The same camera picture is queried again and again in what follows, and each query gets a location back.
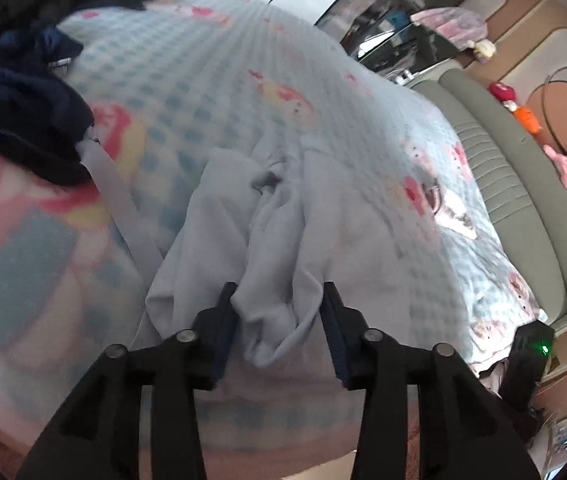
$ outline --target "pile of clothes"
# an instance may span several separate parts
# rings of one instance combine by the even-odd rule
[[[0,0],[0,153],[59,186],[90,179],[75,145],[92,112],[59,70],[83,45],[57,30],[69,14],[149,0]]]

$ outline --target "metal screw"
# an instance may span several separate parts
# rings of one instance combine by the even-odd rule
[[[128,348],[126,348],[124,345],[116,343],[106,348],[106,357],[109,357],[110,359],[119,359],[119,357],[126,355],[127,352]]]
[[[192,343],[192,341],[195,341],[197,337],[197,333],[189,328],[177,332],[177,341],[180,343]]]
[[[376,328],[369,328],[363,333],[363,338],[371,343],[377,343],[383,339],[383,332]]]
[[[448,343],[439,343],[435,349],[439,355],[444,357],[452,357],[454,355],[454,347]]]

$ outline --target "checkered blanket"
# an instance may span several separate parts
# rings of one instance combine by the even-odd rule
[[[165,254],[213,147],[311,133],[353,172],[396,236],[414,344],[473,364],[507,352],[531,297],[489,222],[459,139],[429,102],[368,72],[323,32],[257,0],[158,0],[61,26],[85,50],[68,74]],[[477,240],[441,230],[425,187],[454,189]],[[105,346],[130,342],[147,291],[90,184],[51,187],[0,158],[0,431],[29,445]],[[204,445],[294,446],[360,417],[338,392],[199,399]]]

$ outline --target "orange toy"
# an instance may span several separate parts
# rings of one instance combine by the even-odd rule
[[[515,119],[519,121],[521,126],[525,128],[527,132],[530,132],[532,135],[536,135],[541,131],[541,125],[539,124],[539,120],[535,116],[532,110],[530,110],[527,106],[520,106],[514,112],[513,115]]]

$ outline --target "white strap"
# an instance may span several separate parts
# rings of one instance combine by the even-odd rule
[[[132,202],[128,187],[113,160],[97,141],[84,139],[77,143],[76,149],[81,156],[81,164],[92,176],[106,208],[128,245],[137,270],[146,285],[150,286],[163,258]]]

